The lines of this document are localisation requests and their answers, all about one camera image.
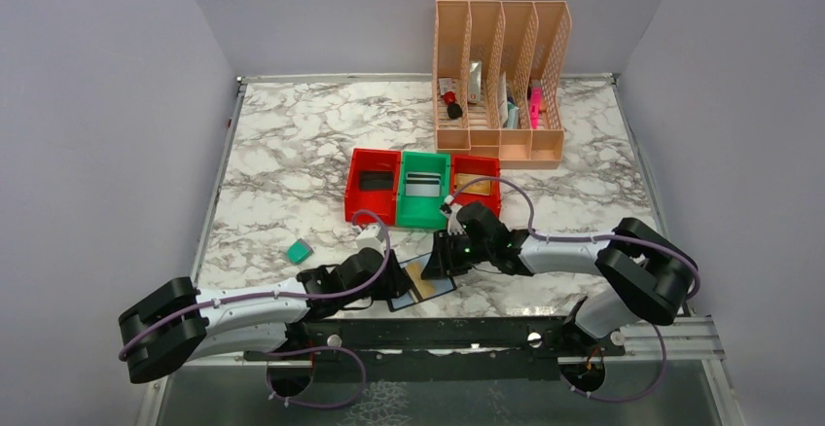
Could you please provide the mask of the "black leather card holder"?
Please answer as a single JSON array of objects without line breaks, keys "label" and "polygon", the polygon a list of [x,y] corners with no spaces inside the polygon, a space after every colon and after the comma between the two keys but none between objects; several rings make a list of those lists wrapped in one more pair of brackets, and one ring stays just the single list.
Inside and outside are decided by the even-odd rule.
[{"label": "black leather card holder", "polygon": [[429,262],[430,257],[430,254],[425,254],[401,263],[402,270],[412,282],[412,287],[406,294],[387,302],[387,307],[390,312],[400,311],[456,290],[457,286],[451,277],[432,280],[422,278],[422,272],[424,271],[425,265]]}]

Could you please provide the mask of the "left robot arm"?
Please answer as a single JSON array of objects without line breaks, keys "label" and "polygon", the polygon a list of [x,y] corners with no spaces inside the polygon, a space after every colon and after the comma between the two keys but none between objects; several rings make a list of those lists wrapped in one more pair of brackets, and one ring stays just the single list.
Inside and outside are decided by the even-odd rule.
[{"label": "left robot arm", "polygon": [[275,351],[302,323],[331,317],[358,300],[399,298],[412,286],[393,252],[372,248],[246,290],[199,289],[191,278],[176,277],[119,316],[118,358],[132,383],[147,383],[198,358]]}]

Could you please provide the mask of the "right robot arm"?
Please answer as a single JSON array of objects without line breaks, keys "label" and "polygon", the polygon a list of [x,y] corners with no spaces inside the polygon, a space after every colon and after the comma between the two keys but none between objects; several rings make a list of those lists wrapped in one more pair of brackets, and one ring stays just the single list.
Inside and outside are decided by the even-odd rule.
[{"label": "right robot arm", "polygon": [[606,233],[541,236],[508,228],[475,201],[457,208],[447,228],[434,232],[421,277],[454,277],[479,264],[514,276],[602,276],[608,289],[577,302],[564,323],[566,336],[582,343],[637,321],[668,326],[700,286],[696,262],[635,218],[624,218]]}]

